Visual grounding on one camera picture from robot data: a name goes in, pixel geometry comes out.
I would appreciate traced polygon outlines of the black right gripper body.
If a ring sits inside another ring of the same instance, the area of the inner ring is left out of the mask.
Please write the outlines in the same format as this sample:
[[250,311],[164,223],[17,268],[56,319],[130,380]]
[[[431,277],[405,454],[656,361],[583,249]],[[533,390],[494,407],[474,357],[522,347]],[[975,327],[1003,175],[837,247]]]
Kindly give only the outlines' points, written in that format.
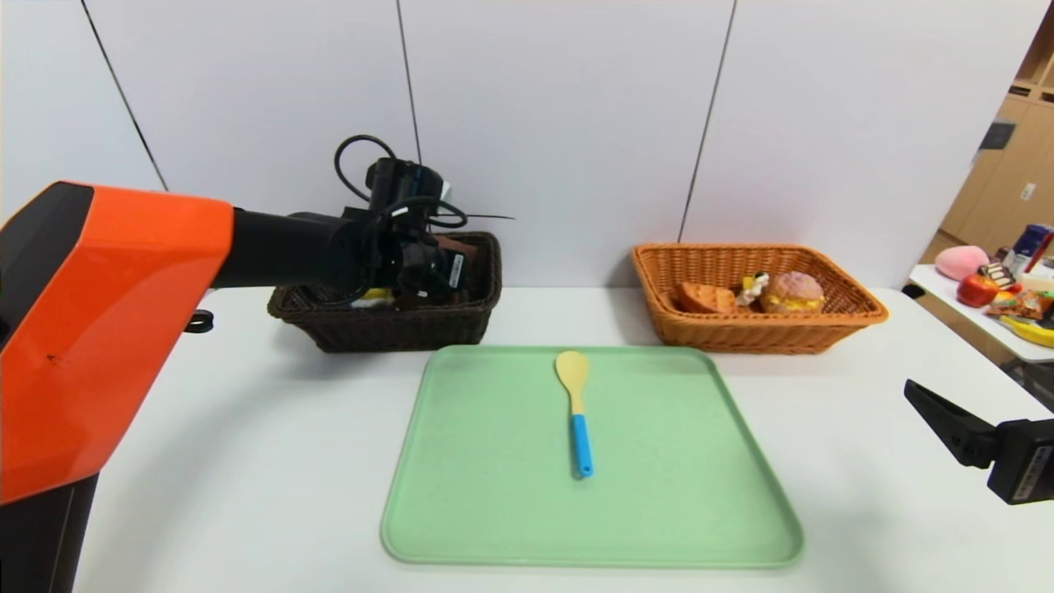
[[987,487],[1006,505],[1053,499],[1053,420],[1014,420],[996,427],[996,457]]

